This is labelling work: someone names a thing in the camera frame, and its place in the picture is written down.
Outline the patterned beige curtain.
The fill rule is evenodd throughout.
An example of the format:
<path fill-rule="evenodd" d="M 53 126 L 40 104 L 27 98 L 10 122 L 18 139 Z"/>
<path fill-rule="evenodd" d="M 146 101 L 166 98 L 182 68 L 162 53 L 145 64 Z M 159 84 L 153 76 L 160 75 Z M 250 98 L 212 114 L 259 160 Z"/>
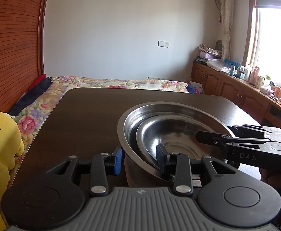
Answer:
<path fill-rule="evenodd" d="M 231 56 L 231 30 L 234 15 L 234 0 L 220 0 L 222 21 L 222 59 Z"/>

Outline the small steel bowl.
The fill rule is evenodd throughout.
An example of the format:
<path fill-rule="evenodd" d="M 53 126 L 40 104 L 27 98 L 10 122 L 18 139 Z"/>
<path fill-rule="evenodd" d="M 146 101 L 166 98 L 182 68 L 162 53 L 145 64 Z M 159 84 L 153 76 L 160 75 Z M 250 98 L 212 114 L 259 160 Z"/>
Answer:
<path fill-rule="evenodd" d="M 198 131 L 231 135 L 228 127 L 214 117 L 196 119 L 182 114 L 165 114 L 144 120 L 136 130 L 136 143 L 154 168 L 159 168 L 156 158 L 158 144 L 163 144 L 168 153 L 184 153 L 191 159 L 200 159 L 203 155 L 222 159 L 219 148 L 196 140 L 195 134 Z"/>

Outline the white wall switch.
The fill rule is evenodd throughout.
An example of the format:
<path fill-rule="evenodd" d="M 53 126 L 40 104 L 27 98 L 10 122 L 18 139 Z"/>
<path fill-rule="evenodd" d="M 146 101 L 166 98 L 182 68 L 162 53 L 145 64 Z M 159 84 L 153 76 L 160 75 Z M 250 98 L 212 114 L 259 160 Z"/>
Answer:
<path fill-rule="evenodd" d="M 158 41 L 158 46 L 162 47 L 162 48 L 168 48 L 169 47 L 169 42 Z"/>

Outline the red cloth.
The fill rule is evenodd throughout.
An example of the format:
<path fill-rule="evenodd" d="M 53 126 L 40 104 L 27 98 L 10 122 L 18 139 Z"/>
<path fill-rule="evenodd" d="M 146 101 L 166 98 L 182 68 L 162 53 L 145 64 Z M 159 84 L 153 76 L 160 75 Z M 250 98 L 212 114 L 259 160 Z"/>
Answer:
<path fill-rule="evenodd" d="M 38 78 L 36 78 L 33 83 L 30 85 L 29 90 L 33 89 L 37 86 L 42 80 L 46 78 L 46 74 L 41 74 Z"/>

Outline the wooden framed window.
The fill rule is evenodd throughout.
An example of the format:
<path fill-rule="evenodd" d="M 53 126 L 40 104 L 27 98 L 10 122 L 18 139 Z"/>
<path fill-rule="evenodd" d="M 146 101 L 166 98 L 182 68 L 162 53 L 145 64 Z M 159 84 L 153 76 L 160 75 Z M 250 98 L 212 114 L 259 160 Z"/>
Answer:
<path fill-rule="evenodd" d="M 245 63 L 281 86 L 281 0 L 249 0 Z"/>

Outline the blue bottle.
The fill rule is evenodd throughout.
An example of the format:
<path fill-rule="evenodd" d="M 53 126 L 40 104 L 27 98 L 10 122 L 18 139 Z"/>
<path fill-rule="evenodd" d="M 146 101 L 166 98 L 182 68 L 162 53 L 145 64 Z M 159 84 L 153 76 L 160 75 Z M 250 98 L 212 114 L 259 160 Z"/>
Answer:
<path fill-rule="evenodd" d="M 234 76 L 234 71 L 235 71 L 235 65 L 231 65 L 231 69 L 230 69 L 230 76 Z"/>

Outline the large steel bowl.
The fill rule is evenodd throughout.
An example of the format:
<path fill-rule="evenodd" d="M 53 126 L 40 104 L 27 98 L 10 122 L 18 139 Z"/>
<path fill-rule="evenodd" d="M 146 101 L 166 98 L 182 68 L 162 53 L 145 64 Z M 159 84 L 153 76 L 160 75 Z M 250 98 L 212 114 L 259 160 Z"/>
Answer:
<path fill-rule="evenodd" d="M 130 108 L 121 116 L 117 128 L 120 144 L 129 158 L 126 171 L 135 171 L 136 173 L 143 172 L 146 177 L 154 176 L 159 180 L 163 179 L 160 169 L 154 168 L 149 164 L 139 150 L 136 143 L 136 130 L 144 120 L 152 116 L 165 114 L 182 114 L 196 119 L 204 119 L 205 116 L 214 117 L 203 110 L 174 102 L 149 102 Z"/>

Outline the floral bed quilt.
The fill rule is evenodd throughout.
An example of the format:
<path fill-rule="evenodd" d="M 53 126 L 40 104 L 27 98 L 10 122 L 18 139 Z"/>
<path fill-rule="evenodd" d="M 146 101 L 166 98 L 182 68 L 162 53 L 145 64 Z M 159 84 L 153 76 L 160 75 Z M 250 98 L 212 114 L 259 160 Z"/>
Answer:
<path fill-rule="evenodd" d="M 187 83 L 172 80 L 94 79 L 79 76 L 51 77 L 52 85 L 32 104 L 12 118 L 17 123 L 25 155 L 43 123 L 66 92 L 75 88 L 140 89 L 187 93 Z"/>

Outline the pink bottle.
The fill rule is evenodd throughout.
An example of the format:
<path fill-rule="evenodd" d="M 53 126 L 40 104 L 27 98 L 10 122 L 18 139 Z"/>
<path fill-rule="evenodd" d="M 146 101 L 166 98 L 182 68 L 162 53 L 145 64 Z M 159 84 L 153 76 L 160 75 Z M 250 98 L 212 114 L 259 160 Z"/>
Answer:
<path fill-rule="evenodd" d="M 256 66 L 254 69 L 253 69 L 253 71 L 250 73 L 250 75 L 249 75 L 249 83 L 251 84 L 251 85 L 256 85 L 256 82 L 257 82 L 257 77 L 258 77 L 258 73 L 259 73 L 259 67 L 258 66 Z"/>

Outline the white cardboard box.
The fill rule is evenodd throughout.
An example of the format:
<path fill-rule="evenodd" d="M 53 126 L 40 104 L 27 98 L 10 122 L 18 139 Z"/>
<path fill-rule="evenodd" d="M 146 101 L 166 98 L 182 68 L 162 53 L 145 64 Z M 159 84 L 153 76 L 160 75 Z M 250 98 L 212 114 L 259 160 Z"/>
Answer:
<path fill-rule="evenodd" d="M 192 80 L 192 78 L 189 79 L 189 85 L 194 87 L 199 92 L 199 94 L 203 94 L 204 93 L 203 84 L 201 84 L 199 82 L 194 82 Z"/>

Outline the wooden slatted wardrobe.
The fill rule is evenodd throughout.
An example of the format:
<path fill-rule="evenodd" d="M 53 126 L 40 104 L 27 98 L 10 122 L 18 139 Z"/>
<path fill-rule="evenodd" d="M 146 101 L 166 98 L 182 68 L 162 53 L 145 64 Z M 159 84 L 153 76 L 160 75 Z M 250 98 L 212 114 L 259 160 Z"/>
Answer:
<path fill-rule="evenodd" d="M 0 111 L 8 112 L 44 72 L 46 0 L 0 0 Z"/>

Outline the stack of papers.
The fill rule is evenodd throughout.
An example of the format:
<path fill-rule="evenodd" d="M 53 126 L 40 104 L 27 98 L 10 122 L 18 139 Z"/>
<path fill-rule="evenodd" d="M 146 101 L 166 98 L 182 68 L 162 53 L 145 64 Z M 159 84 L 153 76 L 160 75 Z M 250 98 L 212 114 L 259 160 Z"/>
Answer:
<path fill-rule="evenodd" d="M 198 50 L 199 50 L 199 56 L 206 58 L 206 59 L 221 59 L 221 57 L 222 57 L 221 51 L 212 49 L 203 44 L 198 46 Z"/>

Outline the wooden low cabinet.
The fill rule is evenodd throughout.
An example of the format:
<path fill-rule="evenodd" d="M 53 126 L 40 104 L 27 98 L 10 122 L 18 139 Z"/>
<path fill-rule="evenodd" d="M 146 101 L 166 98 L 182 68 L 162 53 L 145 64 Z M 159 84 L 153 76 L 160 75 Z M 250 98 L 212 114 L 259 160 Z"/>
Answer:
<path fill-rule="evenodd" d="M 281 128 L 281 103 L 261 93 L 248 82 L 196 62 L 193 63 L 190 78 L 202 84 L 205 94 L 229 99 L 258 123 Z"/>

